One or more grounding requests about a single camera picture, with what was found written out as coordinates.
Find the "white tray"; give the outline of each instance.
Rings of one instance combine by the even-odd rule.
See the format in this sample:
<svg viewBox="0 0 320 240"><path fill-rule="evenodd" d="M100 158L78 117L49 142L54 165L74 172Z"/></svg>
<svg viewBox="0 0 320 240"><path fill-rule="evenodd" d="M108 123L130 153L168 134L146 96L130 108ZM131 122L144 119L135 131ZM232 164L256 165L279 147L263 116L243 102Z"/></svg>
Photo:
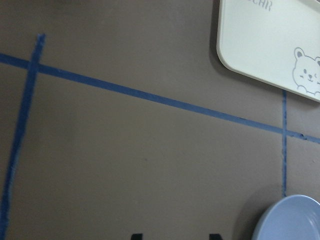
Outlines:
<svg viewBox="0 0 320 240"><path fill-rule="evenodd" d="M219 11L228 69L320 102L320 2L220 0Z"/></svg>

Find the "light blue bowl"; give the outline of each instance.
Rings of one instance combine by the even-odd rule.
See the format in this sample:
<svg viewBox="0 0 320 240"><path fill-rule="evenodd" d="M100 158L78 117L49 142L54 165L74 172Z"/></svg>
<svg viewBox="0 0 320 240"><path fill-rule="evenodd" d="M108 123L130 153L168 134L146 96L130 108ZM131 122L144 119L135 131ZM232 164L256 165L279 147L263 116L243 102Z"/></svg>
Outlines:
<svg viewBox="0 0 320 240"><path fill-rule="evenodd" d="M262 215L252 240L320 240L320 204L304 195L283 198Z"/></svg>

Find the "cartoon bear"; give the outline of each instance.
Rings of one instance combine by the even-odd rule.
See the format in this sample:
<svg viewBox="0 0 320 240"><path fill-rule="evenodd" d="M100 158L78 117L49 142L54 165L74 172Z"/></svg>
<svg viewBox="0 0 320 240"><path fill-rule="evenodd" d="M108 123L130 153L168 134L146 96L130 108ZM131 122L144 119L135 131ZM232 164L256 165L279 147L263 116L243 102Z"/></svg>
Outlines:
<svg viewBox="0 0 320 240"><path fill-rule="evenodd" d="M300 47L294 50L294 56L296 61L292 75L297 89L313 95L320 93L320 57L306 56Z"/></svg>

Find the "bear face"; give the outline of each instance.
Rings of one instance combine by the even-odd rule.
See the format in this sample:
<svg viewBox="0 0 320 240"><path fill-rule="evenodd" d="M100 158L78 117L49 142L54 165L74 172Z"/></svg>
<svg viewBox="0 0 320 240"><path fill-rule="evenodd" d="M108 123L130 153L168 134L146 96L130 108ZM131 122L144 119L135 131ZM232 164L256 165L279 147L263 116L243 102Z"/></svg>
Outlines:
<svg viewBox="0 0 320 240"><path fill-rule="evenodd" d="M306 56L299 47L294 50L294 56L296 61L292 75L297 89L314 95L320 93L320 57Z"/></svg>

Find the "bear illustration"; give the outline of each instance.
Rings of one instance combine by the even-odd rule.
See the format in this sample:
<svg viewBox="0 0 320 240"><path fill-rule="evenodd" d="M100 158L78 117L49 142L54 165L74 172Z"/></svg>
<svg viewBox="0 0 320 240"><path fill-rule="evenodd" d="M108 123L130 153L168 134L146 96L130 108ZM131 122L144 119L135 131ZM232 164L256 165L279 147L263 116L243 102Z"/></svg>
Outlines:
<svg viewBox="0 0 320 240"><path fill-rule="evenodd" d="M320 93L320 57L313 59L300 47L294 50L294 56L296 61L292 75L297 89L313 95Z"/></svg>

